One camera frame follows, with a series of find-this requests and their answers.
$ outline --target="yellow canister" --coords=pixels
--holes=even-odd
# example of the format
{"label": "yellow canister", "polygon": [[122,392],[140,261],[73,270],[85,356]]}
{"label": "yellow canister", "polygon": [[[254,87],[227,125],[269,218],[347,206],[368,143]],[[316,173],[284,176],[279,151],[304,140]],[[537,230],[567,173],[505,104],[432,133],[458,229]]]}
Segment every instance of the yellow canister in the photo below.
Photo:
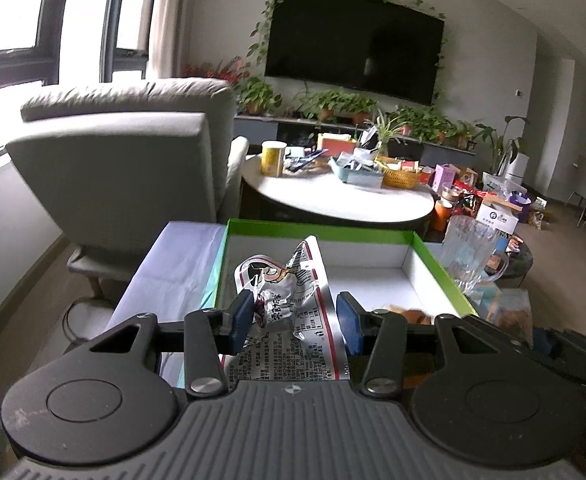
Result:
{"label": "yellow canister", "polygon": [[285,142],[265,140],[262,143],[262,163],[260,169],[266,176],[280,176],[284,168]]}

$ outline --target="yellow basket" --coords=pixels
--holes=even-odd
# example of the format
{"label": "yellow basket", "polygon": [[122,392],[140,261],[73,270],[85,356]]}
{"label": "yellow basket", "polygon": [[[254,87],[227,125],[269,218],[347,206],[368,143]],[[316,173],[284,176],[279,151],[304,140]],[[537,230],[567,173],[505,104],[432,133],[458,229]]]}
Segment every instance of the yellow basket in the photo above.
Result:
{"label": "yellow basket", "polygon": [[[401,162],[396,158],[390,158],[388,156],[378,156],[375,160],[379,160],[384,164],[398,164]],[[420,180],[420,172],[415,173],[414,171],[391,170],[384,166],[380,166],[380,168],[382,173],[384,173],[382,184],[385,184],[385,186],[412,189]]]}

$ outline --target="round white tabletop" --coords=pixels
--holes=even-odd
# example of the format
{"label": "round white tabletop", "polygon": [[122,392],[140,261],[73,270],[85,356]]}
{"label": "round white tabletop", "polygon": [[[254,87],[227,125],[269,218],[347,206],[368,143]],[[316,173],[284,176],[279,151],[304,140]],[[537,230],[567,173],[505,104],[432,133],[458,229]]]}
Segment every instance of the round white tabletop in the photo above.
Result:
{"label": "round white tabletop", "polygon": [[260,195],[287,206],[332,218],[378,224],[424,218],[435,206],[429,188],[367,187],[344,184],[330,171],[324,174],[280,177],[260,173],[260,155],[248,158],[244,181]]}

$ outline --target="curtain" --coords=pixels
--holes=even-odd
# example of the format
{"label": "curtain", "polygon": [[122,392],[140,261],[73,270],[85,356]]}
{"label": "curtain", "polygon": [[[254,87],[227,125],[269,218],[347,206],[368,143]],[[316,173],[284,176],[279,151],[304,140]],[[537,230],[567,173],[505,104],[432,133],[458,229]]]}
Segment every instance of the curtain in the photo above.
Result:
{"label": "curtain", "polygon": [[177,59],[183,0],[154,0],[148,42],[147,79],[179,75]]}

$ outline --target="purple box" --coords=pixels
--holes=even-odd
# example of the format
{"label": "purple box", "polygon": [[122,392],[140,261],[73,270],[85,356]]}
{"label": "purple box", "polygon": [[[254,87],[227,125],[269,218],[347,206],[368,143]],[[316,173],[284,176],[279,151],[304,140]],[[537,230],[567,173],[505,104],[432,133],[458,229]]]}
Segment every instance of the purple box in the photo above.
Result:
{"label": "purple box", "polygon": [[433,191],[438,195],[441,194],[443,187],[451,187],[455,182],[455,175],[458,169],[452,164],[445,164],[435,167],[435,177],[433,177]]}

